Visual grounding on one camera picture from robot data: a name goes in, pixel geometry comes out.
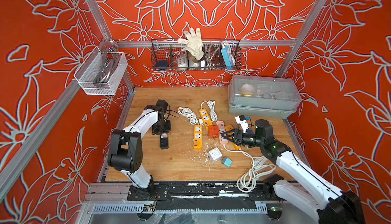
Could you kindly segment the black power strip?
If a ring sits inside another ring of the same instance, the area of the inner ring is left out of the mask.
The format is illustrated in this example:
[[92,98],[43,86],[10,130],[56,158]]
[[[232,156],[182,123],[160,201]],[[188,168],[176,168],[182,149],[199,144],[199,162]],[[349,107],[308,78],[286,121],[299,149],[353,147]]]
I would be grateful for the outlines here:
[[167,133],[163,133],[160,135],[160,148],[162,150],[169,148],[169,137]]

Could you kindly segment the teal cube plug adapter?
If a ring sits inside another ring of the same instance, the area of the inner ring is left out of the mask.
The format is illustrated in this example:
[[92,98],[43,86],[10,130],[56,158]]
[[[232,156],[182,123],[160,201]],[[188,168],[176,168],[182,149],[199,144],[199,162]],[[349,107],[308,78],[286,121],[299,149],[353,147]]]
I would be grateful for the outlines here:
[[229,159],[228,157],[224,157],[223,160],[222,160],[222,165],[227,167],[227,168],[230,168],[231,165],[232,165],[232,160]]

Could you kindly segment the red cube plug adapter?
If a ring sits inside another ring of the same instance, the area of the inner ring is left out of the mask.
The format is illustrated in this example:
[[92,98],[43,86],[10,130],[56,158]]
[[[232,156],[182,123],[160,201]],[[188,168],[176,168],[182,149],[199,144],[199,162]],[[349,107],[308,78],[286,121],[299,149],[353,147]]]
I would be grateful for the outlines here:
[[208,137],[209,139],[216,139],[220,137],[220,132],[217,125],[211,125],[208,127]]

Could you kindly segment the white cube plug adapter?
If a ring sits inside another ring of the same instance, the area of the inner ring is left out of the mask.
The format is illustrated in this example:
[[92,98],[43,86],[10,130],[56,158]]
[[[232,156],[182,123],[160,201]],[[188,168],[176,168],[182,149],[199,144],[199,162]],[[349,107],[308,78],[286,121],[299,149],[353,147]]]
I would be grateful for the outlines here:
[[208,159],[212,162],[217,162],[222,159],[222,153],[218,147],[208,152]]

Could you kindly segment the yellow strip with teal plug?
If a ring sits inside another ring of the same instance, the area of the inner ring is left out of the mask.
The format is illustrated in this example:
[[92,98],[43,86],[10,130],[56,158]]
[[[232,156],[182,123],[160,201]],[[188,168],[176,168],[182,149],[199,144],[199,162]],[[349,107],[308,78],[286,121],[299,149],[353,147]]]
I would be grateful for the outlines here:
[[202,126],[201,125],[194,125],[193,148],[195,150],[200,150],[202,148]]

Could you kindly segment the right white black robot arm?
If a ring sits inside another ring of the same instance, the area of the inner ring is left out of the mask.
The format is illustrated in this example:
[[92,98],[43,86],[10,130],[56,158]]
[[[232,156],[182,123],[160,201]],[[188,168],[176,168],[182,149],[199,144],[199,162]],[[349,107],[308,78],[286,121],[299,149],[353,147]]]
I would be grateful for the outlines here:
[[290,202],[317,223],[365,223],[359,197],[351,190],[343,191],[332,185],[304,164],[286,144],[275,139],[269,121],[257,120],[253,134],[233,129],[221,136],[240,147],[259,147],[266,159],[292,176],[304,191],[277,174],[264,180],[264,184],[271,194]]

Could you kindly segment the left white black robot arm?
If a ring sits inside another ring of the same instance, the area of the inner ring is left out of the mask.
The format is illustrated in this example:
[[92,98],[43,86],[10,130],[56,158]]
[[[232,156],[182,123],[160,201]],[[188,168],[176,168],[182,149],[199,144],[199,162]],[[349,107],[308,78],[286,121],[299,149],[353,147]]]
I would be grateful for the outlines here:
[[153,135],[160,136],[160,148],[169,148],[171,121],[165,117],[168,108],[169,104],[165,100],[147,105],[132,124],[114,130],[111,135],[108,166],[127,176],[132,182],[130,190],[145,200],[154,195],[154,180],[142,166],[142,139],[151,129]]

